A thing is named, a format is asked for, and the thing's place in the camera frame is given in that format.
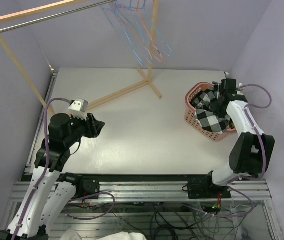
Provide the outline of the black white checked shirt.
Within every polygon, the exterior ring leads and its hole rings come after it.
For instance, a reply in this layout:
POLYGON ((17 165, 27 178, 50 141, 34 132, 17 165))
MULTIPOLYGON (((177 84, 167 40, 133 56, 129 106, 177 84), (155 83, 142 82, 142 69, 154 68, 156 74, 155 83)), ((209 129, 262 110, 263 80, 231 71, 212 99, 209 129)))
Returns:
POLYGON ((229 129, 231 118, 227 114, 225 116, 216 116, 209 110, 210 101, 213 99, 213 87, 209 87, 197 93, 189 103, 195 108, 195 119, 203 130, 222 134, 229 129))

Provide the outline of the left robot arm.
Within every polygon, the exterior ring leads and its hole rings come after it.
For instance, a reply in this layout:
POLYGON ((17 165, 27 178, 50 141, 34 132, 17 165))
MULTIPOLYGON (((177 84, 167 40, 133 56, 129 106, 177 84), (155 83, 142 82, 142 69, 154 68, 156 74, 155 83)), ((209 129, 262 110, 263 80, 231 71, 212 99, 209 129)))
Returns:
POLYGON ((48 239, 53 222, 67 202, 84 191, 81 175, 62 173, 71 155, 70 147, 81 138, 96 138, 104 125, 91 113, 84 119, 65 113, 51 117, 46 128, 48 138, 36 154, 29 187, 12 222, 0 230, 0 240, 48 239))

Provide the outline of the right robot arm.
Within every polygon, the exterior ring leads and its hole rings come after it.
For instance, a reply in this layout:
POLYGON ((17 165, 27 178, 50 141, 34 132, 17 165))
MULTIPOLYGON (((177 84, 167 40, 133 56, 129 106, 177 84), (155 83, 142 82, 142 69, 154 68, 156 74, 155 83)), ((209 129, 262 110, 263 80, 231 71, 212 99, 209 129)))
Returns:
POLYGON ((183 186, 190 199, 229 198, 229 185, 237 180, 260 180, 266 173, 275 139, 266 135, 253 118, 245 88, 235 79, 200 82, 185 96, 185 120, 197 131, 220 141, 229 133, 238 139, 227 164, 183 186))

